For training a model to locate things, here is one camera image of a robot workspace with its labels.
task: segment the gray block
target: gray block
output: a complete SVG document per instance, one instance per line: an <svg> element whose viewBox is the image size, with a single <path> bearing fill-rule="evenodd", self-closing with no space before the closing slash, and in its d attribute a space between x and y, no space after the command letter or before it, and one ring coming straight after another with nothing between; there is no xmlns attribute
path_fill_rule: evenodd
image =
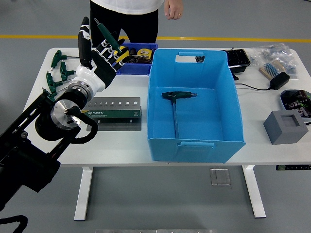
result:
<svg viewBox="0 0 311 233"><path fill-rule="evenodd" d="M297 110L272 111L263 125L273 145L296 143L308 132Z"/></svg>

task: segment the black power adapter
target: black power adapter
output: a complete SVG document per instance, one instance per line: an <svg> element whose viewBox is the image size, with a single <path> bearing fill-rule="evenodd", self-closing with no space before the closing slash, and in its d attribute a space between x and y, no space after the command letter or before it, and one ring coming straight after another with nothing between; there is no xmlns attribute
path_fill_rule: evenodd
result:
<svg viewBox="0 0 311 233"><path fill-rule="evenodd" d="M290 79L290 76L285 73L281 72L278 75L276 75L274 78L270 81L270 89L279 90L282 86L284 86L286 83L288 83Z"/></svg>

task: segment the black cable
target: black cable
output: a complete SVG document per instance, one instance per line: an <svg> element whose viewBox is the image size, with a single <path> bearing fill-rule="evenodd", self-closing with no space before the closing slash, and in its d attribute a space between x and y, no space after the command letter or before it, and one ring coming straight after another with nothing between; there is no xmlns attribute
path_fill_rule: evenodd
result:
<svg viewBox="0 0 311 233"><path fill-rule="evenodd" d="M91 126L90 133L85 137L75 138L71 143L72 144L84 144L92 140L98 131L98 124L93 119L89 118L87 115L80 112L80 109L77 106L69 108L66 112L67 115L75 116L83 121L85 124Z"/></svg>
<svg viewBox="0 0 311 233"><path fill-rule="evenodd" d="M236 83L235 85L244 85L244 86L248 86L248 87L253 88L253 89L255 89L255 90L258 90L258 91L269 91L269 90L272 89L272 87L269 87L268 89L259 89L259 88L255 88L255 87L252 87L252 86L243 84L243 83Z"/></svg>
<svg viewBox="0 0 311 233"><path fill-rule="evenodd" d="M0 224L7 224L13 222L20 222L19 226L13 231L13 233L22 233L27 227L28 218L24 215L18 215L14 217L7 217L0 219Z"/></svg>

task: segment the blue container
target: blue container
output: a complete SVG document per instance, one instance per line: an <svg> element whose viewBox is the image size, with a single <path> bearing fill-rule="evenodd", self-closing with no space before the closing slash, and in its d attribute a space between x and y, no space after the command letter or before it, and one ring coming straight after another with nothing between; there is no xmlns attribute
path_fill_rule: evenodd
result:
<svg viewBox="0 0 311 233"><path fill-rule="evenodd" d="M204 62L177 62L176 56L205 56ZM163 92L190 91L196 97L176 101ZM158 49L150 73L147 106L148 143L154 161L225 163L244 145L237 91L224 51Z"/></svg>
<svg viewBox="0 0 311 233"><path fill-rule="evenodd" d="M140 49L157 49L157 44L144 44L144 43L123 43L122 46L135 48L136 51ZM134 64L126 63L122 68L117 71L117 75L121 74L135 74L135 75L149 75L151 64Z"/></svg>

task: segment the hand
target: hand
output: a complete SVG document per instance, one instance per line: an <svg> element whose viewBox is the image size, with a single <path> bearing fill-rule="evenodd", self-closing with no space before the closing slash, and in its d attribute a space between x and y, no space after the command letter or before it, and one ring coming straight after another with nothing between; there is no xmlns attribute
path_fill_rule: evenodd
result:
<svg viewBox="0 0 311 233"><path fill-rule="evenodd" d="M165 0L164 15L167 19L180 19L183 15L184 4L182 0Z"/></svg>

